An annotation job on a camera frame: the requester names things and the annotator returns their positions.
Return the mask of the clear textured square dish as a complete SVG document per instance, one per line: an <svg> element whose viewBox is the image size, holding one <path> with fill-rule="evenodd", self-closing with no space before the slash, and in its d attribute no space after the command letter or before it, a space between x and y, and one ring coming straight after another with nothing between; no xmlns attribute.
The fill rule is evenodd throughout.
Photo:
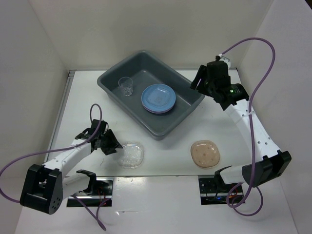
<svg viewBox="0 0 312 234"><path fill-rule="evenodd" d="M144 162L144 146L139 142L126 142L117 152L117 164L122 168L135 169Z"/></svg>

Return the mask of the blue plastic plate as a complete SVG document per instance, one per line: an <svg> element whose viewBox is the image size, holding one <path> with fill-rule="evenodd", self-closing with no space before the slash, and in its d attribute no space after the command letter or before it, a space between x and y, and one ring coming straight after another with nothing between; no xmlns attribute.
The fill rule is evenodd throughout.
<svg viewBox="0 0 312 234"><path fill-rule="evenodd" d="M163 114L174 107L176 94L168 85L153 84L142 92L141 103L147 111L154 114Z"/></svg>

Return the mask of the purple plastic plate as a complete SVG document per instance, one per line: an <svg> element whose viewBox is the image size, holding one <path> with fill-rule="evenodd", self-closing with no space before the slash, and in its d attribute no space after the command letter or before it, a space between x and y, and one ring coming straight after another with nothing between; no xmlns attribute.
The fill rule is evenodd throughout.
<svg viewBox="0 0 312 234"><path fill-rule="evenodd" d="M155 110L151 110L149 108L147 108L145 105L143 105L143 107L149 111L150 113L153 113L153 114L163 114L163 113L166 113L166 112L169 112L171 109L173 109L174 106L168 108L168 109L165 109L165 110L160 110L160 111L155 111Z"/></svg>

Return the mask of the clear plastic cup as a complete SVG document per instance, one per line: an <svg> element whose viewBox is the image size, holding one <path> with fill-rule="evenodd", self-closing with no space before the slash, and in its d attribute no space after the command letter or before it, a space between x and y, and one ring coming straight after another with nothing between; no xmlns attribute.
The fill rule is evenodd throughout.
<svg viewBox="0 0 312 234"><path fill-rule="evenodd" d="M133 80L130 77L122 77L118 81L122 94L129 97L133 93Z"/></svg>

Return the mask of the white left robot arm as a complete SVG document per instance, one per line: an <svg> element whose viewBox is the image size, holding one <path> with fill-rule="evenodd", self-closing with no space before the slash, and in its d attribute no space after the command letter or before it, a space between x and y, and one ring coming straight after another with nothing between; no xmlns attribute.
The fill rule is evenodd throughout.
<svg viewBox="0 0 312 234"><path fill-rule="evenodd" d="M50 161L34 164L28 169L20 205L52 215L65 198L76 192L92 195L98 187L96 174L84 169L77 170L74 175L69 172L97 149L107 156L121 148L108 123L94 119L91 127L79 133L70 147Z"/></svg>

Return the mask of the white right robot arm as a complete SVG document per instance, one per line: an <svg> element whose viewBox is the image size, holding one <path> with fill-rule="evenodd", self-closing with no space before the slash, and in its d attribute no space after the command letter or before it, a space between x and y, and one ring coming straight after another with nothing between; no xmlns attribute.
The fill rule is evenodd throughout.
<svg viewBox="0 0 312 234"><path fill-rule="evenodd" d="M213 98L233 120L251 152L249 165L228 166L215 172L214 186L226 191L231 184L247 183L253 188L282 175L292 157L281 151L269 137L255 111L250 97L240 84L231 83L230 61L222 56L201 65L190 88Z"/></svg>

